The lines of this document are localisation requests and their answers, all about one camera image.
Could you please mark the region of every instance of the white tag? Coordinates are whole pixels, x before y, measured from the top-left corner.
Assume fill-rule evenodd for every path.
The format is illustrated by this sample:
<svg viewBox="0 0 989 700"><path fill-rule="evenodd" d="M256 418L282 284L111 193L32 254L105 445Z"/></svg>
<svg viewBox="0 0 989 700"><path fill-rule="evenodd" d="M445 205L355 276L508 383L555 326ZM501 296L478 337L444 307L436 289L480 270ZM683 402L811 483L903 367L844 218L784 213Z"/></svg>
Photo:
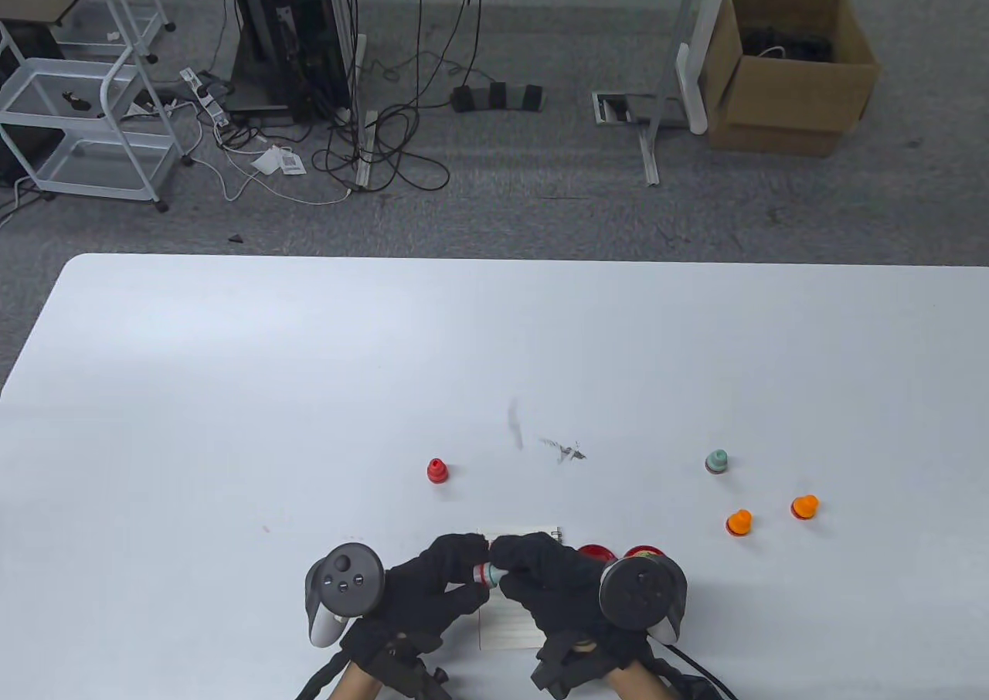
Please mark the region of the white tag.
<svg viewBox="0 0 989 700"><path fill-rule="evenodd" d="M303 167L303 160L299 159L299 155L293 153L289 149L281 150L282 157L282 172L286 175L304 175L306 174L306 168Z"/></svg>
<svg viewBox="0 0 989 700"><path fill-rule="evenodd" d="M278 169L280 159L279 148L277 146L272 146L261 156L259 156L258 159L251 162L251 166L262 175L269 175Z"/></svg>

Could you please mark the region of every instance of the black computer tower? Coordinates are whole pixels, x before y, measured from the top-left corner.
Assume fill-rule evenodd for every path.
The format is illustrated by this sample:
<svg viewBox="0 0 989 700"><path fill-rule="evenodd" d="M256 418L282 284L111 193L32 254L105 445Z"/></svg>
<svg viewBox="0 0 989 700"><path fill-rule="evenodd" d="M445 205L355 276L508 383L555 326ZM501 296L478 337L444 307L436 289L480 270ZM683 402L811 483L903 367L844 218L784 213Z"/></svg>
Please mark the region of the black computer tower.
<svg viewBox="0 0 989 700"><path fill-rule="evenodd" d="M243 31L223 100L230 116L304 122L350 107L350 43L340 42L332 0L236 1Z"/></svg>

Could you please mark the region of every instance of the white cart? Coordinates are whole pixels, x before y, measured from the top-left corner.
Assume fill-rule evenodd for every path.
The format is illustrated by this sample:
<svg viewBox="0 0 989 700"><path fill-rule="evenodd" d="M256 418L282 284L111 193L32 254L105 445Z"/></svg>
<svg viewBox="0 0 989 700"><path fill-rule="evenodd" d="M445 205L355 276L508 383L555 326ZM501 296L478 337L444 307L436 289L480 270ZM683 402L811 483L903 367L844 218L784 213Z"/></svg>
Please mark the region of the white cart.
<svg viewBox="0 0 989 700"><path fill-rule="evenodd" d="M10 48L20 67L0 87L0 138L43 192L152 201L168 209L159 188L182 149L113 0L110 17L124 49L116 61L25 58L0 22L0 53ZM141 90L158 111L160 132L123 131L121 117ZM57 128L64 138L38 168L15 146L7 125Z"/></svg>
<svg viewBox="0 0 989 700"><path fill-rule="evenodd" d="M151 43L162 29L167 32L175 29L161 0L151 0L150 5L135 5L131 0L81 1L61 25L52 28L52 35L63 53L73 58L120 56L127 43L119 23L109 11L108 2L119 5L127 21L127 36L134 40L138 54L150 64L158 62L158 57L151 52Z"/></svg>

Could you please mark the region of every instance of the cardboard box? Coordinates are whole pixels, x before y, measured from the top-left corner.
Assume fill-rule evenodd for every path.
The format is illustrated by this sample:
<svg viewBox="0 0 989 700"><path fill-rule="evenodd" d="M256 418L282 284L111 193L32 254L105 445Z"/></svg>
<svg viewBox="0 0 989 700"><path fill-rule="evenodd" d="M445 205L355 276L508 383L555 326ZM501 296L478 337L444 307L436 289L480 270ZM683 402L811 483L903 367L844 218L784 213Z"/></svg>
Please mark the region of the cardboard box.
<svg viewBox="0 0 989 700"><path fill-rule="evenodd" d="M743 54L744 35L765 28L826 37L834 63ZM702 74L710 145L828 156L879 73L850 0L722 0Z"/></svg>

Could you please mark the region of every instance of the black glove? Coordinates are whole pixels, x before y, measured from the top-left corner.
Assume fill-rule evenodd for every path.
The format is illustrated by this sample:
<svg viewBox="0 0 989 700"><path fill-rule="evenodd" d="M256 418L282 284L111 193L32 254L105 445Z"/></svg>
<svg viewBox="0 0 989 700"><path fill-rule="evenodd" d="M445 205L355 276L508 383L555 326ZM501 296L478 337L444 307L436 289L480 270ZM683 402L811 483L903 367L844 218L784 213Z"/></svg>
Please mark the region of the black glove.
<svg viewBox="0 0 989 700"><path fill-rule="evenodd" d="M372 662L385 648L396 660L414 664L418 654L443 643L440 635L454 620L488 601L487 588L474 583L472 573L485 561L488 541L483 535L437 538L419 556L386 572L381 603L353 623L340 647L371 676ZM463 586L448 592L448 583Z"/></svg>
<svg viewBox="0 0 989 700"><path fill-rule="evenodd" d="M546 533L498 538L491 544L491 563L509 571L498 583L502 593L532 613L547 637L580 633L621 668L652 655L645 630L622 630L601 613L597 594L604 563Z"/></svg>

